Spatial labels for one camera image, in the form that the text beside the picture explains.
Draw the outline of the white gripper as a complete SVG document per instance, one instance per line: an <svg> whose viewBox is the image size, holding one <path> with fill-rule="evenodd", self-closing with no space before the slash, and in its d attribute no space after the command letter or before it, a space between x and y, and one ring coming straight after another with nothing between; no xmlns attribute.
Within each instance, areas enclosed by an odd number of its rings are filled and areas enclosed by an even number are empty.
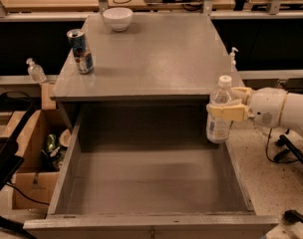
<svg viewBox="0 0 303 239"><path fill-rule="evenodd" d="M211 116L222 120L244 121L248 119L250 112L250 118L258 125L270 128L279 126L286 91L274 88L253 91L248 87L234 87L231 90L234 98L241 100L242 104L209 104L206 109Z"/></svg>

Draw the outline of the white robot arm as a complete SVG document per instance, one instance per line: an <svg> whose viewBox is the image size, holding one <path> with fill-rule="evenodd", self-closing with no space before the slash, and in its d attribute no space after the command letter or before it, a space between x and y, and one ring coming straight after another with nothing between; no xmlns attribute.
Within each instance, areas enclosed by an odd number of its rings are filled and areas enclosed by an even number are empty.
<svg viewBox="0 0 303 239"><path fill-rule="evenodd" d="M226 104L209 104L208 113L217 119L245 121L269 127L283 127L303 137L303 95L283 89L232 88L234 100Z"/></svg>

